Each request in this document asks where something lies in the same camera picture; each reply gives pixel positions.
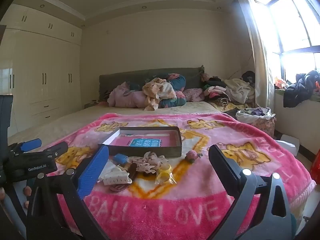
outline floor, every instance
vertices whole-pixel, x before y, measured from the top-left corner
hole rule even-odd
[[[309,161],[306,157],[304,157],[303,155],[301,155],[300,153],[297,154],[297,160],[299,160],[304,166],[305,168],[310,171],[311,168],[311,161]],[[313,214],[313,211],[315,210],[316,206],[318,205],[320,201],[320,185],[317,185],[315,190],[310,194],[310,196],[308,197],[307,203],[306,203],[306,207],[304,209],[303,212],[303,216],[306,217],[311,217],[311,215]],[[300,232],[300,230],[304,227],[305,225],[305,221],[302,220],[297,233]]]

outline white curtain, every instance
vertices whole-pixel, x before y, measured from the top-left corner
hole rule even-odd
[[[263,45],[256,21],[253,17],[251,0],[238,0],[247,23],[248,32],[252,45],[255,65],[255,100],[256,105],[261,107],[274,106],[274,82],[271,69],[267,64],[267,51]]]

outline blue gripper pad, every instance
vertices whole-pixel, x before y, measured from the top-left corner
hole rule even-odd
[[[38,138],[38,139],[34,139],[34,140],[31,140],[31,141],[27,141],[27,142],[24,142],[20,149],[23,151],[23,152],[28,152],[28,151],[31,151],[33,149],[36,149],[36,148],[39,148],[41,147],[42,145],[42,142],[41,140]]]
[[[77,192],[81,199],[91,193],[94,184],[98,181],[98,178],[108,161],[108,158],[108,146],[102,145],[78,179]]]

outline window sill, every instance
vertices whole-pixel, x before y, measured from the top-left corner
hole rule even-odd
[[[284,91],[285,91],[284,89],[275,89],[275,93],[281,96],[284,95]],[[311,98],[308,100],[320,102],[320,97],[312,95]]]

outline black baseboard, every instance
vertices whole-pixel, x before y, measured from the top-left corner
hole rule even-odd
[[[280,140],[283,133],[280,133],[279,131],[275,130],[274,135],[276,137],[276,140]],[[316,158],[316,156],[311,151],[309,151],[307,148],[303,147],[302,145],[299,146],[299,153],[302,154],[304,157],[306,157],[312,163]]]

